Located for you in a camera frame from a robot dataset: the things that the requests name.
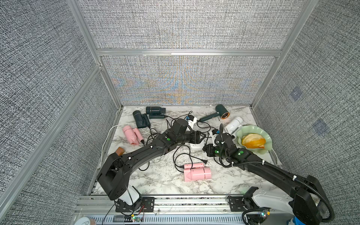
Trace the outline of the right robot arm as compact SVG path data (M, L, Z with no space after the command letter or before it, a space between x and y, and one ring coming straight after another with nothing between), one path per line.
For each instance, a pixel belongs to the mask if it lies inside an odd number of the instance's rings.
M335 211L317 178L311 175L298 176L263 160L245 148L238 148L229 134L219 134L213 143L205 145L202 150L208 157L217 157L222 167L238 167L256 174L280 188L290 197L289 200L283 202L283 208L277 207L274 200L258 203L255 198L260 194L260 190L257 187L251 187L242 199L242 204L246 209L242 214L243 218L250 212L277 209L292 213L306 225L330 223L335 219Z

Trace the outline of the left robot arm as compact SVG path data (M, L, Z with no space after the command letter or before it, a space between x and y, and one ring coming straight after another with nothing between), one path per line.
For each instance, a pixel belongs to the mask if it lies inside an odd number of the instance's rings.
M97 175L97 181L110 200L117 200L128 192L129 178L139 167L166 155L180 144L199 144L205 137L201 131L193 130L185 119L177 119L172 127L142 148L123 155L109 155Z

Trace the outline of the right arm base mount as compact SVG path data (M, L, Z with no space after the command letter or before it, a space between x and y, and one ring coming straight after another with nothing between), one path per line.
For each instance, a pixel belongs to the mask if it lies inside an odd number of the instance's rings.
M251 187L243 196L226 197L231 212L242 212L241 219L245 225L261 225L270 214L270 208L260 207L253 200L257 190L258 187Z

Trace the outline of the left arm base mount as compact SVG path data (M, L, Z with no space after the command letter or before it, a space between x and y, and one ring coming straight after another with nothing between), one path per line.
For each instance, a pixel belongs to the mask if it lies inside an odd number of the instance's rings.
M115 211L125 215L132 212L153 212L154 206L154 197L143 197L135 190L125 191L120 198L115 200Z

